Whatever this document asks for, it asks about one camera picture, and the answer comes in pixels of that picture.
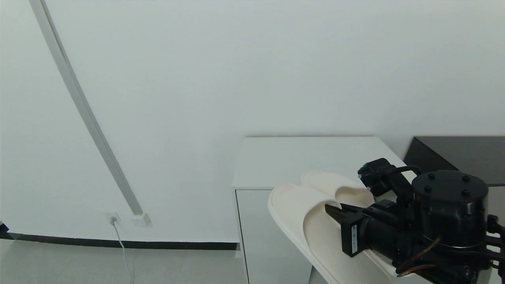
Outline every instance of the wire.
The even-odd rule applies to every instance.
[[[403,274],[404,272],[407,272],[409,271],[410,269],[413,269],[413,268],[417,268],[417,267],[420,267],[420,266],[417,266],[417,267],[412,267],[412,268],[407,268],[409,266],[411,266],[416,260],[418,260],[421,256],[423,256],[425,253],[429,252],[438,242],[440,241],[440,237],[436,238],[433,243],[431,245],[429,245],[427,248],[423,249],[420,253],[418,253],[417,255],[415,255],[413,258],[407,260],[406,262],[404,262],[402,265],[400,265],[397,269],[396,269],[396,273],[398,274]]]
[[[126,262],[125,246],[123,245],[123,242],[121,241],[121,237],[119,237],[119,232],[118,232],[118,229],[116,227],[116,221],[117,221],[117,219],[115,217],[111,218],[111,224],[112,224],[112,226],[114,226],[114,230],[116,230],[116,235],[118,236],[119,244],[123,248],[123,259],[125,261],[125,265],[126,265],[126,269],[128,270],[128,274],[130,275],[130,284],[133,284],[133,277],[132,277],[131,272],[130,272],[130,267],[128,267],[128,262]]]
[[[424,264],[424,265],[412,267],[412,268],[409,268],[409,269],[405,270],[404,272],[398,274],[397,277],[403,277],[405,275],[411,274],[412,272],[414,272],[416,270],[421,270],[421,269],[430,268],[430,267],[434,267],[434,266],[436,266],[436,265],[435,264]]]
[[[401,173],[401,172],[406,172],[406,171],[413,171],[416,175],[420,175],[421,173],[423,173],[423,171],[421,171],[420,167],[403,166],[403,167],[399,167],[399,168],[381,170],[381,171],[378,171],[376,174],[377,175],[386,175],[386,174]]]

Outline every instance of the black motor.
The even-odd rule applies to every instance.
[[[402,175],[410,170],[418,175],[412,184]],[[398,276],[413,272],[436,284],[487,283],[495,267],[505,283],[505,227],[487,214],[488,187],[481,179],[459,171],[421,174],[386,159],[365,164],[358,174],[374,196],[392,190],[397,198],[367,208],[326,205],[341,224],[346,254],[372,249],[392,260]]]

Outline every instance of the black baseboard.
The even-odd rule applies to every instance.
[[[30,241],[38,243],[84,246],[84,247],[103,247],[120,248],[119,241],[109,240],[89,240],[59,238],[56,236],[28,235],[17,233],[0,233],[0,239],[11,239],[17,241]],[[186,243],[186,242],[131,242],[123,241],[123,245],[128,249],[151,249],[151,250],[217,250],[217,251],[235,251],[238,243]]]

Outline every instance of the power cord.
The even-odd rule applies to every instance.
[[[123,248],[123,259],[125,260],[125,265],[126,265],[126,269],[128,270],[128,274],[130,275],[130,284],[133,284],[133,277],[131,275],[130,268],[128,267],[128,262],[126,262],[125,246],[123,245],[123,242],[121,241],[121,237],[119,237],[118,228],[116,227],[117,221],[118,221],[118,219],[116,217],[111,217],[111,225],[114,226],[114,230],[116,230],[116,235],[118,236],[119,244]]]

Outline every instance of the cabinet door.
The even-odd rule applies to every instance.
[[[237,190],[250,284],[308,284],[312,265],[268,212],[270,190]]]

